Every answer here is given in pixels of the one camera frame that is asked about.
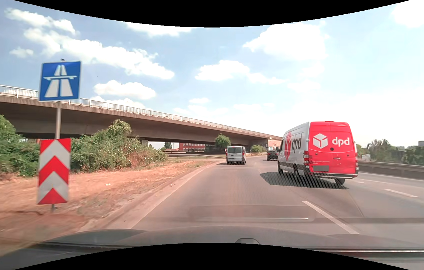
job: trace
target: blue road sign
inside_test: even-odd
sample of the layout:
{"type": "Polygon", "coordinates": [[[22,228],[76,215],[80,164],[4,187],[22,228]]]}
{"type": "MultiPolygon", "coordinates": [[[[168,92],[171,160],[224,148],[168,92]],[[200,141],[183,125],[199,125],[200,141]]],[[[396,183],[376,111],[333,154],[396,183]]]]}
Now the blue road sign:
{"type": "Polygon", "coordinates": [[[43,63],[38,101],[78,99],[81,67],[80,61],[43,63]]]}

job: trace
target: van taillight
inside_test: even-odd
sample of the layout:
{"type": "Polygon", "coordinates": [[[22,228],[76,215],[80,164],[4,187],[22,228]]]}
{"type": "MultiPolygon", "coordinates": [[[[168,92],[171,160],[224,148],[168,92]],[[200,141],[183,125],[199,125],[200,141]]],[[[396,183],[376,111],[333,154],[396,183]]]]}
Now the van taillight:
{"type": "Polygon", "coordinates": [[[308,151],[304,151],[304,165],[306,168],[309,168],[309,152],[308,151]]]}

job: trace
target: silver van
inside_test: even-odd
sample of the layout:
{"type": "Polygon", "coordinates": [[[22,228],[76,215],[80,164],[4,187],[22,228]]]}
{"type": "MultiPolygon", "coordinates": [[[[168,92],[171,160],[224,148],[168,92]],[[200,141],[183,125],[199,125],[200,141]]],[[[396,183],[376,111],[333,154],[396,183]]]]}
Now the silver van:
{"type": "Polygon", "coordinates": [[[227,158],[227,164],[232,163],[247,163],[247,156],[245,155],[244,146],[229,146],[225,150],[225,157],[227,158]]]}

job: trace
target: metal pole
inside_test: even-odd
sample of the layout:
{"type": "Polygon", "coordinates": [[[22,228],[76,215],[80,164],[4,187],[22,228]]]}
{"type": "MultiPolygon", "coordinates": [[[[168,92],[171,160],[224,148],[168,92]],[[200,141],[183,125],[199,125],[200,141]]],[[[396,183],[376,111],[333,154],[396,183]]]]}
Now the metal pole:
{"type": "MultiPolygon", "coordinates": [[[[55,121],[55,139],[60,138],[60,128],[61,128],[61,101],[57,103],[57,118],[55,121]]],[[[51,211],[53,212],[54,210],[55,210],[55,204],[52,204],[51,211]]]]}

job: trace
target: license plate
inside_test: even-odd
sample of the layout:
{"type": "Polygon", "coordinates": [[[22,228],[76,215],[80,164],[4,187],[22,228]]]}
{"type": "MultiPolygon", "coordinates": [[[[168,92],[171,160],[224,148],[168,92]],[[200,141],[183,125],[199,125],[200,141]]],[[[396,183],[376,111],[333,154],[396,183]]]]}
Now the license plate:
{"type": "Polygon", "coordinates": [[[314,172],[328,172],[329,171],[329,165],[317,165],[314,166],[314,172]]]}

